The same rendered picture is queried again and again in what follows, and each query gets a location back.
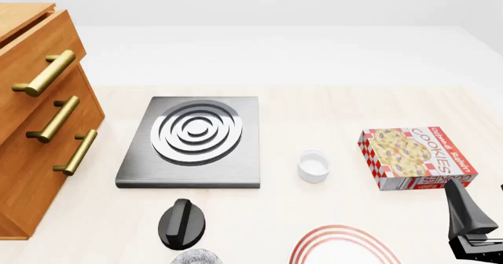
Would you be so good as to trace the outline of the white plate with red rings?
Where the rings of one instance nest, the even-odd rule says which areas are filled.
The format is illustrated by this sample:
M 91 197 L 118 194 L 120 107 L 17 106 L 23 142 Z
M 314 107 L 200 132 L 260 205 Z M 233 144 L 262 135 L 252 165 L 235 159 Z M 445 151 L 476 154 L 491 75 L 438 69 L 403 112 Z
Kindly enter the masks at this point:
M 348 225 L 324 225 L 296 242 L 288 264 L 401 264 L 383 242 Z

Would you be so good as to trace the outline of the round black stove knob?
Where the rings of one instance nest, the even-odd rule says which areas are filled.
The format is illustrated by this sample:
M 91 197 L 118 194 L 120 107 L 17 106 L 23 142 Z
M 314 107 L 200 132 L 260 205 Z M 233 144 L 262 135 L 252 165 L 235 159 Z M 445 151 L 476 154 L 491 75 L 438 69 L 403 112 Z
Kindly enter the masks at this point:
M 158 235 L 166 247 L 182 251 L 199 242 L 205 228 L 206 220 L 202 210 L 190 200 L 178 199 L 161 216 Z

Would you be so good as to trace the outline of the flat black stove plate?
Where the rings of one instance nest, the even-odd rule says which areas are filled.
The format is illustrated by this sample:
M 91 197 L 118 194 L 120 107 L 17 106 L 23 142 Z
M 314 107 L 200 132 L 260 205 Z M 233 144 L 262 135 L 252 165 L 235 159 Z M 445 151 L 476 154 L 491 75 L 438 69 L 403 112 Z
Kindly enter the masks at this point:
M 116 186 L 259 188 L 258 98 L 151 98 Z

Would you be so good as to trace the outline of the wooden drawer, slightly open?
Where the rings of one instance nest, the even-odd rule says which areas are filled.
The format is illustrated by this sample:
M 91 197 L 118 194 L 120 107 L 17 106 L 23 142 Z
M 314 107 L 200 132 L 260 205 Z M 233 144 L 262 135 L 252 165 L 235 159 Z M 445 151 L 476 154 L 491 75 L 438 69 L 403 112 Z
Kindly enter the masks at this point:
M 66 50 L 75 54 L 75 60 L 40 96 L 12 91 L 13 84 L 28 84 L 50 65 L 46 56 L 59 55 Z M 47 13 L 37 24 L 0 42 L 0 145 L 84 56 L 86 51 L 66 10 Z

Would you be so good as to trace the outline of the patterned black bowl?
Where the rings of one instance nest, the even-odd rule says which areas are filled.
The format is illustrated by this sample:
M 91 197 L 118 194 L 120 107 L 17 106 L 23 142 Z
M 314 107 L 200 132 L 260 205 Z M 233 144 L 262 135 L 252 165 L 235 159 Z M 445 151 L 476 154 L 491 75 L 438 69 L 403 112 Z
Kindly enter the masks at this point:
M 223 262 L 213 251 L 199 248 L 182 252 L 170 264 L 223 264 Z

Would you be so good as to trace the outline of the small white ramekin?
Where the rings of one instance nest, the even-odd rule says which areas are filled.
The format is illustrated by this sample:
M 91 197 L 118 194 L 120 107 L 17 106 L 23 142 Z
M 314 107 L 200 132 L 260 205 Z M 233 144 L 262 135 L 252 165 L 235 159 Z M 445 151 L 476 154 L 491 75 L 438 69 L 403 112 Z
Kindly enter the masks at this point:
M 317 149 L 303 150 L 297 161 L 298 175 L 305 182 L 321 183 L 330 173 L 331 161 L 327 155 Z

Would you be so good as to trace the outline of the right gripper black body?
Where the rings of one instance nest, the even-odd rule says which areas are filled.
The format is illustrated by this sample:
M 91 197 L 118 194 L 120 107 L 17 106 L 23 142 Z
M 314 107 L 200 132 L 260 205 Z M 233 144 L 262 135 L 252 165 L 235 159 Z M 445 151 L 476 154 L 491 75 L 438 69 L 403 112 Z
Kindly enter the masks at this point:
M 449 238 L 449 245 L 456 259 L 503 261 L 503 238 L 492 239 L 483 234 L 452 233 L 449 233 Z

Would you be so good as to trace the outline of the red-white cookies box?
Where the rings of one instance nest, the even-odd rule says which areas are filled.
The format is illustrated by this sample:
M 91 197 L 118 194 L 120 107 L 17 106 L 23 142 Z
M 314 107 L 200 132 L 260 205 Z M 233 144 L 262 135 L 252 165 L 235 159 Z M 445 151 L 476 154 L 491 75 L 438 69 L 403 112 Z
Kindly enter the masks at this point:
M 466 187 L 478 172 L 438 126 L 364 129 L 358 146 L 381 191 Z

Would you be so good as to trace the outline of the wooden cabinet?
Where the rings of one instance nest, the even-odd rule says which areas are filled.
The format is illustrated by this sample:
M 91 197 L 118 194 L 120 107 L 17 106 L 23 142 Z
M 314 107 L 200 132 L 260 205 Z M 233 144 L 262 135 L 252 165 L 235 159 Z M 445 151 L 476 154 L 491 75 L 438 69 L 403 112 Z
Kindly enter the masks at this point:
M 0 42 L 56 11 L 60 10 L 52 3 L 0 3 Z M 26 138 L 27 131 L 41 131 L 60 110 L 54 101 L 70 96 L 77 96 L 79 105 L 50 143 Z M 27 240 L 33 235 L 69 177 L 52 167 L 67 164 L 81 143 L 74 136 L 97 131 L 104 117 L 79 61 L 0 145 L 0 240 Z

